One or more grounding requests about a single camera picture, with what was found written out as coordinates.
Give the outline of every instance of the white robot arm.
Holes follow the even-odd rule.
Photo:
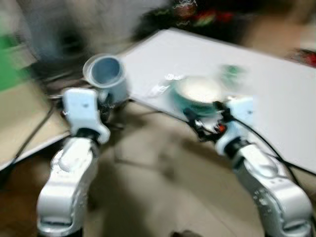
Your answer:
[[[87,192],[97,172],[98,146],[110,131],[100,121],[97,94],[69,89],[63,103],[72,137],[51,162],[50,176],[37,205],[38,233],[44,237],[80,237]]]
[[[184,111],[200,141],[212,141],[229,158],[237,178],[258,207],[266,237],[312,237],[312,205],[306,193],[288,179],[282,164],[241,136],[230,108],[216,102],[222,119],[207,131],[190,110]]]

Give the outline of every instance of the floor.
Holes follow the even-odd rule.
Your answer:
[[[261,17],[244,44],[283,57],[300,45],[303,31],[279,16]],[[103,147],[86,237],[166,237],[185,229],[205,237],[264,236],[252,199],[210,144],[197,143],[185,124],[133,103],[126,118],[125,130]],[[44,151],[14,170],[0,193],[1,237],[36,236],[36,202],[53,154]],[[299,177],[313,197],[314,179]]]

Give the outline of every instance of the wire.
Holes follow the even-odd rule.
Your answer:
[[[303,189],[302,186],[301,186],[301,184],[300,184],[300,182],[299,182],[298,179],[296,178],[294,172],[291,170],[291,168],[290,168],[288,162],[286,162],[286,161],[282,158],[282,156],[280,155],[280,153],[268,142],[267,139],[265,139],[261,134],[259,134],[256,130],[254,130],[252,127],[250,127],[249,125],[247,125],[247,124],[244,123],[243,121],[241,121],[241,120],[239,120],[239,119],[237,119],[237,118],[235,118],[235,117],[233,117],[233,120],[236,121],[236,122],[238,122],[239,124],[241,124],[241,125],[244,126],[245,128],[247,128],[249,131],[251,131],[252,133],[254,133],[257,137],[259,137],[259,138],[276,154],[276,157],[275,157],[275,158],[276,158],[279,162],[281,162],[281,163],[286,167],[286,169],[288,170],[288,172],[289,172],[290,175],[292,176],[294,183],[295,183],[298,187],[300,187],[301,189]],[[312,224],[313,224],[314,228],[316,229],[316,219],[315,219],[314,215],[312,215],[311,220],[312,220]]]
[[[280,155],[280,153],[268,142],[267,139],[265,139],[261,134],[259,134],[257,131],[255,131],[252,127],[250,127],[249,125],[247,125],[246,123],[244,123],[243,121],[237,119],[234,117],[234,121],[240,123],[242,126],[244,126],[245,128],[247,128],[248,130],[250,130],[252,133],[254,133],[257,137],[259,137],[275,154],[276,154],[276,159],[283,163],[284,166],[286,167],[286,169],[288,170],[288,172],[290,173],[290,175],[293,178],[293,181],[296,185],[301,186],[298,179],[296,178],[295,174],[293,173],[293,171],[291,170],[291,168],[289,167],[289,165],[287,164],[287,162],[282,158],[282,156]]]
[[[6,182],[8,181],[13,169],[15,168],[17,160],[20,158],[21,154],[23,153],[26,146],[30,143],[30,141],[33,139],[33,137],[37,134],[37,132],[43,127],[43,125],[48,121],[48,119],[52,116],[52,114],[55,111],[55,103],[52,103],[49,111],[47,112],[44,119],[35,127],[35,129],[32,131],[32,133],[27,137],[25,142],[22,144],[18,152],[16,153],[14,159],[11,161],[11,163],[1,171],[0,174],[0,189],[4,187]]]
[[[270,156],[270,157],[273,157],[273,158],[275,158],[275,159],[278,159],[277,156],[272,155],[272,154],[270,154],[270,153],[268,153],[268,152],[265,152],[265,154],[266,154],[267,156]],[[297,166],[297,165],[295,165],[295,164],[292,164],[292,163],[287,162],[287,161],[285,161],[285,163],[287,163],[287,165],[290,166],[290,167],[292,167],[292,168],[301,170],[301,171],[303,171],[303,172],[305,172],[305,173],[308,173],[309,175],[316,176],[316,174],[315,174],[314,172],[311,172],[311,171],[309,171],[309,170],[306,170],[306,169],[304,169],[304,168],[301,168],[301,167],[299,167],[299,166]]]

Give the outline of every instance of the table surface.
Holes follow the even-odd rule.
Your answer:
[[[12,161],[25,139],[48,111],[46,97],[31,82],[0,93],[0,170]],[[68,135],[68,129],[68,125],[56,112],[25,148],[20,159],[64,138]]]
[[[184,120],[168,93],[147,93],[168,74],[215,78],[222,65],[246,69],[254,127],[297,166],[316,172],[315,69],[179,30],[160,31],[121,56],[131,98]]]

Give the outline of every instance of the blue cup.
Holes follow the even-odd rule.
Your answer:
[[[128,99],[124,66],[117,57],[96,55],[90,58],[83,67],[83,75],[98,90],[100,103],[105,103],[109,96],[114,106]]]

